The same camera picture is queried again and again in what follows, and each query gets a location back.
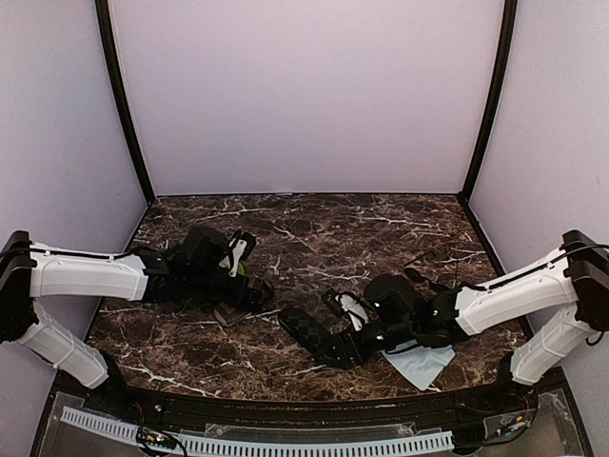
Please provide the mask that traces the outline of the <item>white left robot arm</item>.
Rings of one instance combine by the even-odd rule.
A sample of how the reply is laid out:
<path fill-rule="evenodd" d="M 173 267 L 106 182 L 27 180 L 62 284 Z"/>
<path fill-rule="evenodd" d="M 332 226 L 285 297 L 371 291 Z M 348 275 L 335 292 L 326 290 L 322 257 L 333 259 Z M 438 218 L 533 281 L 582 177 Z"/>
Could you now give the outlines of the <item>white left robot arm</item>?
<path fill-rule="evenodd" d="M 1 249 L 1 340 L 17 343 L 96 391 L 114 415 L 134 407 L 134 395 L 112 358 L 92 348 L 49 315 L 39 301 L 54 296 L 109 297 L 130 302 L 219 303 L 251 313 L 269 302 L 273 287 L 249 278 L 243 262 L 256 246 L 238 230 L 231 238 L 192 228 L 164 251 L 147 246 L 122 253 L 52 248 L 16 230 Z"/>

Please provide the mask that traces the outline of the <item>plaid brown glasses case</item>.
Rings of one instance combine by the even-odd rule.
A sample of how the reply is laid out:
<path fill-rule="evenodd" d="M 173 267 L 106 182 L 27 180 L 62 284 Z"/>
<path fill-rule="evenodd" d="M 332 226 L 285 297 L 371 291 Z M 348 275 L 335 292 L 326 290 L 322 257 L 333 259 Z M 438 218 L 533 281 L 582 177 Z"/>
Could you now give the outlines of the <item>plaid brown glasses case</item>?
<path fill-rule="evenodd" d="M 252 312 L 253 310 L 249 308 L 234 308 L 220 303 L 214 307 L 213 315 L 222 327 L 230 328 L 243 321 Z"/>

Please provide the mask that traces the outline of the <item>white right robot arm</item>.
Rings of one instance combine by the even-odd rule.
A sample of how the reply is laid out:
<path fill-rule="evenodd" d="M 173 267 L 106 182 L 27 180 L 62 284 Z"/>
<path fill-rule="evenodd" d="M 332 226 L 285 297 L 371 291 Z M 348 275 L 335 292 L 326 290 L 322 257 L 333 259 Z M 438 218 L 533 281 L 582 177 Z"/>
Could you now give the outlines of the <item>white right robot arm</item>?
<path fill-rule="evenodd" d="M 404 277 L 382 275 L 366 286 L 363 297 L 378 314 L 357 333 L 368 352 L 410 341 L 444 348 L 556 308 L 532 339 L 509 354 L 507 376 L 485 393 L 486 405 L 504 413 L 521 399 L 522 386 L 533 386 L 589 336 L 608 330 L 608 247 L 571 230 L 538 261 L 481 284 L 462 283 L 424 299 Z"/>

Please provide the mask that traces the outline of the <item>black quilted glasses case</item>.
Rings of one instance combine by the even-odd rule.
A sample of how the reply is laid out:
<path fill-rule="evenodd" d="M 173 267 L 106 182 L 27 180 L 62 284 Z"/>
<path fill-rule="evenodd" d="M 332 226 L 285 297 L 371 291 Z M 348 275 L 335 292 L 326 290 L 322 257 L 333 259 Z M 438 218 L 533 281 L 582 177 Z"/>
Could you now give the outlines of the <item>black quilted glasses case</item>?
<path fill-rule="evenodd" d="M 333 334 L 302 309 L 283 309 L 278 322 L 319 364 L 352 369 L 362 366 L 372 356 L 354 329 Z"/>

